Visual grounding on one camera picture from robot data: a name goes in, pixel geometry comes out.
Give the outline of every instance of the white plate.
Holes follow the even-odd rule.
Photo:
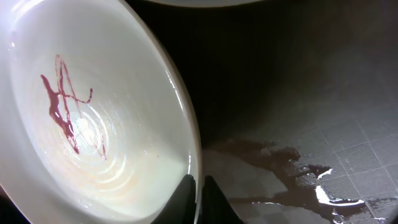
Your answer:
[[[2,4],[0,184],[32,223],[147,223],[201,188],[188,95],[125,2]]]

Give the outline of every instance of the tiled floor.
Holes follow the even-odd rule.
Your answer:
[[[151,6],[155,19],[144,5],[136,11],[191,94],[204,172],[227,197],[271,197],[286,188],[273,173],[210,150],[215,142],[275,141],[297,147],[308,164],[332,167],[320,181],[330,196],[365,200],[369,211],[347,223],[382,223],[377,218],[398,213],[398,2],[270,1],[189,12]],[[189,44],[200,47],[185,50]],[[234,209],[247,223],[328,223],[303,208]]]

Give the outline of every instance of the gray tile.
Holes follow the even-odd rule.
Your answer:
[[[344,122],[350,122],[354,119],[354,113],[345,105],[347,102],[341,102],[341,99],[327,99],[328,103],[322,106],[314,115],[317,127],[322,129],[330,126],[339,125]]]
[[[383,222],[380,222],[379,220],[375,219],[367,219],[367,220],[359,220],[357,222],[354,222],[354,224],[382,224]]]
[[[251,179],[241,183],[243,189],[249,197],[266,197],[267,189],[259,179]]]
[[[287,191],[286,186],[273,173],[262,175],[259,177],[259,180],[266,188],[268,197],[273,197],[277,193],[282,193]]]
[[[231,204],[236,214],[242,219],[259,217],[260,213],[253,207],[252,204],[236,205]]]
[[[364,207],[361,212],[350,217],[343,217],[343,220],[356,223],[358,220],[369,220],[370,218],[373,218],[371,211],[367,207]]]
[[[282,211],[283,211],[283,212],[284,212],[284,211],[295,210],[295,209],[297,209],[297,207],[286,206],[286,205],[282,206]]]
[[[383,168],[354,174],[350,178],[363,197],[392,192],[396,189]]]
[[[397,192],[389,192],[385,194],[366,197],[365,201],[370,206],[376,218],[390,218],[397,211],[398,194]]]
[[[274,213],[271,215],[264,215],[264,219],[267,223],[278,223],[278,224],[289,224],[289,221],[285,218],[283,213]]]
[[[322,181],[321,185],[330,198],[357,199],[359,193],[349,180],[348,176]]]
[[[351,108],[358,114],[391,103],[371,62],[363,61],[360,66],[364,68],[364,71],[360,72],[361,78],[355,79],[355,84],[347,86],[346,90]]]
[[[239,159],[228,161],[227,169],[230,171],[235,182],[244,182],[257,177],[255,168]]]
[[[240,184],[233,184],[226,189],[223,189],[226,198],[244,198],[249,197],[246,190]]]
[[[234,184],[232,175],[225,169],[213,170],[208,172],[206,175],[213,176],[221,190],[226,190]]]
[[[398,136],[390,136],[371,143],[382,165],[398,162]]]
[[[316,159],[310,159],[308,161],[308,164],[330,166],[333,169],[331,171],[331,174],[324,175],[322,177],[322,180],[329,180],[347,175],[346,171],[344,170],[343,166],[340,164],[340,161],[338,160],[337,156],[334,153]]]
[[[393,106],[372,108],[358,116],[358,123],[369,141],[373,141],[398,133],[398,112]]]
[[[389,165],[386,167],[388,174],[390,175],[392,181],[398,186],[398,164]]]
[[[397,61],[396,51],[398,49],[398,45],[396,43],[396,38],[397,35],[389,37],[384,36],[378,40],[378,42],[380,42],[383,45],[384,48],[383,51],[385,51],[384,53],[386,54],[386,57],[384,58],[384,60],[383,59],[381,60],[381,62],[377,67],[377,70],[379,71],[381,78],[384,80],[386,89],[390,94],[391,100],[395,103],[398,103],[398,98],[397,98],[398,89],[396,85],[398,66],[395,63]],[[395,49],[393,51],[391,51],[392,44],[395,45]]]
[[[295,208],[283,214],[289,223],[315,224],[311,212],[304,208]]]
[[[203,150],[203,171],[211,172],[213,170],[226,169],[228,156],[214,150]]]
[[[319,214],[312,212],[312,219],[317,224],[330,224],[329,220],[322,218]]]
[[[334,151],[347,149],[366,142],[366,137],[355,121],[322,129],[329,146]]]
[[[348,174],[356,174],[381,166],[368,143],[336,152],[336,154]]]
[[[275,205],[275,204],[266,204],[266,203],[255,203],[253,206],[257,209],[257,211],[261,215],[269,215],[273,213],[278,213],[282,211],[282,208],[285,206]]]
[[[264,219],[264,217],[254,217],[246,219],[246,224],[268,224],[268,222]]]
[[[330,154],[332,151],[320,130],[305,133],[298,140],[298,151],[307,158],[315,158]]]

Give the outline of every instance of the liquid spill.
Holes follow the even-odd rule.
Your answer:
[[[56,122],[56,124],[62,128],[62,131],[63,131],[64,135],[67,137],[68,142],[71,145],[71,147],[73,148],[73,150],[77,154],[79,154],[79,148],[78,148],[78,144],[76,142],[76,137],[75,137],[75,133],[73,131],[72,121],[70,118],[70,111],[69,111],[69,107],[68,107],[68,103],[67,103],[67,98],[71,98],[75,101],[77,110],[81,117],[79,103],[84,103],[84,104],[90,103],[90,101],[93,97],[93,89],[90,88],[90,96],[88,97],[87,101],[79,100],[76,97],[75,91],[72,87],[72,83],[69,78],[69,72],[68,72],[67,65],[65,64],[65,62],[62,60],[61,56],[59,56],[59,55],[55,56],[55,73],[57,75],[57,86],[58,86],[57,92],[55,92],[51,89],[50,83],[47,80],[47,78],[44,75],[41,75],[41,78],[43,79],[44,87],[47,90],[47,93],[48,93],[49,99],[50,99],[49,114],[50,114],[51,118]],[[63,87],[63,81],[64,81],[63,76],[64,75],[65,75],[66,81],[68,83],[68,86],[70,88],[70,91],[72,93],[71,95],[68,95],[65,93],[65,89]],[[59,96],[62,97],[63,107],[66,112],[66,120],[63,119],[63,116],[58,108],[59,104],[60,104],[60,100],[58,98]],[[104,142],[102,140],[103,154],[101,156],[106,159],[106,156],[105,156],[106,150],[105,150],[105,146],[103,143]]]
[[[227,144],[210,148],[210,150],[232,154],[252,166],[273,172],[287,188],[286,192],[273,197],[230,198],[230,203],[274,203],[301,207],[319,214],[331,223],[343,223],[353,216],[381,220],[371,215],[363,200],[328,196],[319,180],[331,174],[332,167],[305,164],[300,161],[301,155],[296,148],[270,149],[274,146],[276,146],[275,142],[229,140]]]

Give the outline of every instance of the wet floor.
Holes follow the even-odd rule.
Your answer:
[[[181,72],[204,173],[245,222],[398,214],[398,2],[131,4]]]

